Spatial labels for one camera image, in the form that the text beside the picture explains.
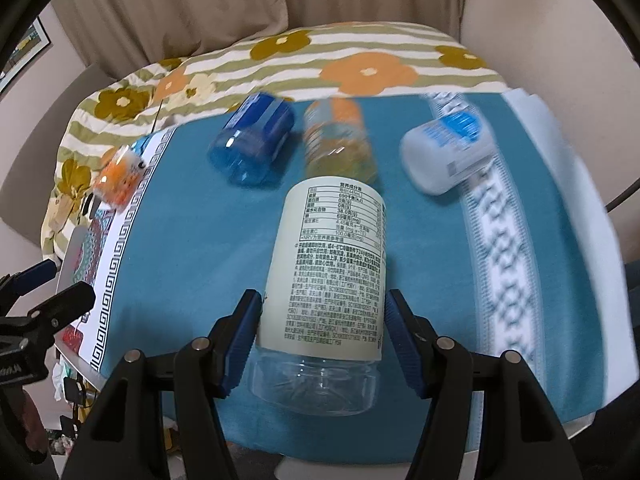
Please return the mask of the framed wall picture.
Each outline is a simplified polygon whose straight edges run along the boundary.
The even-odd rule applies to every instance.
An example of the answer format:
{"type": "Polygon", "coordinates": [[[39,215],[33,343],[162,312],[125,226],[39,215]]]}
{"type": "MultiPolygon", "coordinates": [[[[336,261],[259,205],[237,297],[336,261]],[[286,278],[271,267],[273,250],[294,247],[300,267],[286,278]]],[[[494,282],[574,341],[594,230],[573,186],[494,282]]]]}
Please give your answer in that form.
{"type": "Polygon", "coordinates": [[[10,55],[8,62],[3,67],[0,80],[0,92],[21,75],[23,70],[38,56],[47,49],[51,44],[51,40],[41,23],[40,18],[35,21],[26,30],[25,35],[15,47],[10,55]]]}

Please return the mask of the clear bottle white label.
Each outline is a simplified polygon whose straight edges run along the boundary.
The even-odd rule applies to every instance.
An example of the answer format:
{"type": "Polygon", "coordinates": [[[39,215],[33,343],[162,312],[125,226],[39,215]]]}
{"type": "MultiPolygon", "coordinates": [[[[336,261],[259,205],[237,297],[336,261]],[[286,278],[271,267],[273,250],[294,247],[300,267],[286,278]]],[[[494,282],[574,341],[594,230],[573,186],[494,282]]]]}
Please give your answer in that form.
{"type": "Polygon", "coordinates": [[[306,415],[352,416],[378,396],[386,208],[345,177],[285,196],[250,372],[262,400],[306,415]]]}

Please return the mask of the blue plastic bottle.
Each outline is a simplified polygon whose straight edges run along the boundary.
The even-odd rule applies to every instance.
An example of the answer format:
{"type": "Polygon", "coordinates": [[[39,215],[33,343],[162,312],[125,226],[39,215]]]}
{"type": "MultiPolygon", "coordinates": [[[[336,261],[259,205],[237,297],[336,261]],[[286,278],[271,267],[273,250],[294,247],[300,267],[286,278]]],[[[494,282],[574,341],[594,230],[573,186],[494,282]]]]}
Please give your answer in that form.
{"type": "Polygon", "coordinates": [[[262,186],[294,124],[294,110],[284,99],[252,93],[209,145],[208,160],[234,185],[262,186]]]}

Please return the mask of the white bottle blue label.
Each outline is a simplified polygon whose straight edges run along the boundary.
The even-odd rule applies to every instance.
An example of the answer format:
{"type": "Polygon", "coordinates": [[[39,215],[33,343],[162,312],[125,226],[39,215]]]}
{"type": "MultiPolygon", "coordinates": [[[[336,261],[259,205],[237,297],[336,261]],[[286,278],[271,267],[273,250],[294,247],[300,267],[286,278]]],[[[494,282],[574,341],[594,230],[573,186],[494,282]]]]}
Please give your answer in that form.
{"type": "Polygon", "coordinates": [[[399,153],[413,185],[439,196],[488,166],[497,144],[486,117],[461,94],[431,93],[426,100],[433,119],[407,131],[399,153]]]}

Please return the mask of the black left gripper clamp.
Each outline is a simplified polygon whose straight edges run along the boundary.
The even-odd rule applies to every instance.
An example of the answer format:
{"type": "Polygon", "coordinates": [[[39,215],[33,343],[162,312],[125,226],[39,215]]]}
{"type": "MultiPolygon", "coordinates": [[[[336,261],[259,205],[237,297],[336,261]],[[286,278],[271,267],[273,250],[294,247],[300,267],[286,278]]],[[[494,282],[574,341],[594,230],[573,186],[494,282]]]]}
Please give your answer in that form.
{"type": "Polygon", "coordinates": [[[96,299],[91,285],[78,282],[23,316],[9,315],[17,299],[52,281],[57,273],[56,264],[47,259],[1,279],[1,451],[29,465],[41,464],[46,454],[26,443],[23,387],[47,378],[44,360],[55,335],[89,312],[96,299]]]}

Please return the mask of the clear bottle orange label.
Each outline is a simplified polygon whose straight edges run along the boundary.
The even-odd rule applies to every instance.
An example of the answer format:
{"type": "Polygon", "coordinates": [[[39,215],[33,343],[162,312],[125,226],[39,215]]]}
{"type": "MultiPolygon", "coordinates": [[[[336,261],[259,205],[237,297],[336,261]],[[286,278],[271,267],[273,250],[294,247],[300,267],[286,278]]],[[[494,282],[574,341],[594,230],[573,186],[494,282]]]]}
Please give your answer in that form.
{"type": "Polygon", "coordinates": [[[304,114],[307,178],[335,176],[372,183],[378,176],[359,104],[346,98],[312,102],[304,114]]]}

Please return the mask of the floral striped blanket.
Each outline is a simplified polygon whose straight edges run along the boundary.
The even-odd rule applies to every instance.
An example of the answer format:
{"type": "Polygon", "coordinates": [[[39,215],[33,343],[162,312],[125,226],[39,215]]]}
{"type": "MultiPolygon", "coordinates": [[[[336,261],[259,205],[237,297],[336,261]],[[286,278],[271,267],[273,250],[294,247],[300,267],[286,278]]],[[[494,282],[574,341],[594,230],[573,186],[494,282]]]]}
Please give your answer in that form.
{"type": "Polygon", "coordinates": [[[251,93],[287,101],[326,96],[503,92],[484,60],[433,27],[345,22],[292,29],[160,61],[85,90],[63,122],[54,185],[40,232],[43,257],[61,261],[107,157],[157,130],[236,110],[251,93]]]}

